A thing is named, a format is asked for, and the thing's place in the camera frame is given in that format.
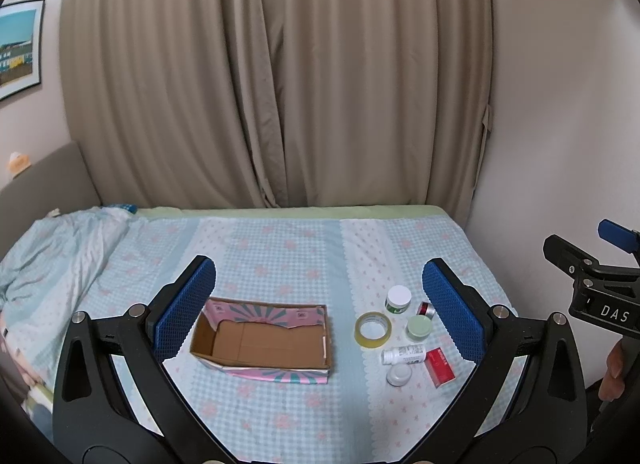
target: pink box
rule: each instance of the pink box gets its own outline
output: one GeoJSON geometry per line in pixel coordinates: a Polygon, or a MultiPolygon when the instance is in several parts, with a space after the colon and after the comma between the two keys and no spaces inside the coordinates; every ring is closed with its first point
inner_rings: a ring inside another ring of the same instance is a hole
{"type": "Polygon", "coordinates": [[[427,371],[433,381],[433,386],[439,388],[444,383],[449,383],[456,378],[452,368],[447,362],[441,348],[436,348],[427,352],[427,358],[424,361],[427,371]]]}

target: blue gripper pad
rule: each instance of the blue gripper pad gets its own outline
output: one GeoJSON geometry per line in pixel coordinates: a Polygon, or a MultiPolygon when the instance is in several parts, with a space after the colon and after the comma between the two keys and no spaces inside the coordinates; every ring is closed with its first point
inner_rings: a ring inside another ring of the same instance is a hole
{"type": "Polygon", "coordinates": [[[178,280],[162,287],[149,304],[147,335],[152,334],[159,362],[178,354],[215,285],[216,266],[208,257],[197,256],[178,280]]]}
{"type": "Polygon", "coordinates": [[[463,285],[441,258],[434,258],[425,264],[422,288],[460,355],[478,364],[493,334],[486,301],[476,289],[463,285]]]}
{"type": "Polygon", "coordinates": [[[610,220],[600,222],[598,225],[598,236],[626,253],[633,254],[640,251],[638,236],[633,231],[629,231],[626,227],[617,225],[610,220]]]}

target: screw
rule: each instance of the screw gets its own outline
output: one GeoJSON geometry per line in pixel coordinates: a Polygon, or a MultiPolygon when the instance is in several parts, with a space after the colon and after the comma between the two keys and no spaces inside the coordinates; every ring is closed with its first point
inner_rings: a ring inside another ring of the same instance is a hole
{"type": "Polygon", "coordinates": [[[504,305],[496,305],[494,307],[494,316],[500,319],[505,319],[509,317],[509,309],[504,305]]]}
{"type": "Polygon", "coordinates": [[[146,307],[142,303],[136,303],[129,307],[129,315],[132,318],[137,318],[145,313],[146,307]]]}
{"type": "Polygon", "coordinates": [[[86,318],[86,314],[82,311],[76,312],[73,316],[71,316],[71,321],[73,323],[82,323],[86,318]]]}
{"type": "Polygon", "coordinates": [[[558,325],[564,325],[566,323],[566,316],[560,312],[554,312],[552,318],[558,325]]]}

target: open cardboard box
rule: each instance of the open cardboard box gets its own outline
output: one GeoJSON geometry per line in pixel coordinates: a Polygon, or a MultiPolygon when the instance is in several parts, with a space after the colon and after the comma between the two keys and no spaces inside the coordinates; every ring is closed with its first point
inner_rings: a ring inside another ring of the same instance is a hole
{"type": "Polygon", "coordinates": [[[190,352],[234,376],[324,384],[332,365],[326,307],[212,297],[198,317],[190,352]]]}

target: painting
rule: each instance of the painting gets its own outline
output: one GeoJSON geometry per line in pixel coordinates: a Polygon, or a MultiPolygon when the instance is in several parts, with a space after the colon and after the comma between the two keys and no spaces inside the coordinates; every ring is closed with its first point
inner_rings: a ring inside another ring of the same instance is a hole
{"type": "Polygon", "coordinates": [[[0,100],[40,84],[44,0],[0,7],[0,100]]]}

